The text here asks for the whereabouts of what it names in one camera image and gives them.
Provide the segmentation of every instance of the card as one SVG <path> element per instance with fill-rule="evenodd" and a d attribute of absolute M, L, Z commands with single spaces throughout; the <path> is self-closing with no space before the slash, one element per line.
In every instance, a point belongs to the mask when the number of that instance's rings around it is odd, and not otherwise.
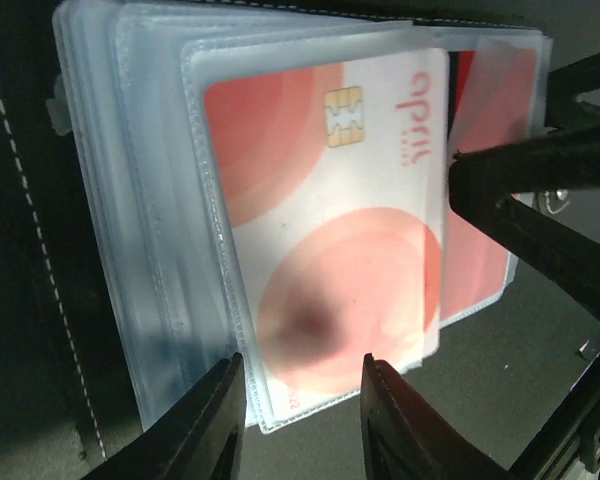
<path fill-rule="evenodd" d="M 204 102 L 276 420 L 437 348 L 447 54 L 230 80 Z"/>

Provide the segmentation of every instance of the black surface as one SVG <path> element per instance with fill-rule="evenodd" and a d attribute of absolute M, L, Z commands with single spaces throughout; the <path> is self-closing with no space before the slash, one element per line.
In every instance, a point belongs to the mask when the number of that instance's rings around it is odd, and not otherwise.
<path fill-rule="evenodd" d="M 59 72 L 55 3 L 0 1 L 0 91 L 112 454 L 137 435 L 139 423 L 73 140 L 55 135 L 44 106 Z M 374 3 L 382 4 L 376 13 L 442 5 L 515 23 L 523 15 L 546 23 L 556 38 L 556 66 L 600 51 L 600 5 L 589 2 L 524 0 L 515 14 L 495 0 Z M 9 140 L 0 113 L 0 478 L 78 478 L 102 456 Z M 600 241 L 600 193 L 572 201 L 564 221 Z M 409 380 L 462 435 L 508 466 L 586 367 L 577 349 L 599 338 L 583 309 L 521 265 L 504 298 L 445 329 L 440 351 Z M 358 418 L 354 399 L 270 436 L 247 431 L 241 478 L 364 478 Z"/>

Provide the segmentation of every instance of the pink circle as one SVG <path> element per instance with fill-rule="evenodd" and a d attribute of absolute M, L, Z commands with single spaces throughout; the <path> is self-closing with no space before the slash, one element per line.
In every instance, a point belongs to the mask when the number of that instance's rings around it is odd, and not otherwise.
<path fill-rule="evenodd" d="M 212 85 L 205 110 L 232 226 L 276 206 L 326 147 L 324 94 L 341 88 L 341 64 Z"/>
<path fill-rule="evenodd" d="M 302 390 L 359 386 L 365 353 L 396 362 L 412 347 L 418 326 L 409 318 L 423 288 L 419 328 L 431 324 L 441 267 L 433 232 L 401 210 L 361 209 L 321 226 L 283 260 L 263 295 L 256 331 L 267 368 Z"/>

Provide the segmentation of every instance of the gold chip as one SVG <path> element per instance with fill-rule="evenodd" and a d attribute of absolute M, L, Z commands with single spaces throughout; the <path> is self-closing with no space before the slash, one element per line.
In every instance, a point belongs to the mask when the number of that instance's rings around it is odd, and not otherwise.
<path fill-rule="evenodd" d="M 362 88 L 349 87 L 324 94 L 327 145 L 340 147 L 364 139 Z"/>

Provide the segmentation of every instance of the orange circle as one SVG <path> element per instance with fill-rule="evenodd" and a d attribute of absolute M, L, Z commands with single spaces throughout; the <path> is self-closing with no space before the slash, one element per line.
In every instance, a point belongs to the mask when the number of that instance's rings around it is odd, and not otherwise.
<path fill-rule="evenodd" d="M 287 198 L 326 147 L 324 94 L 341 88 L 341 64 L 212 85 L 204 102 L 231 225 Z"/>
<path fill-rule="evenodd" d="M 404 211 L 367 208 L 331 220 L 293 248 L 265 290 L 256 333 L 267 368 L 306 391 L 358 387 L 365 353 L 399 362 L 413 347 L 410 334 L 431 325 L 441 267 L 435 235 Z M 409 322 L 423 289 L 424 321 Z"/>

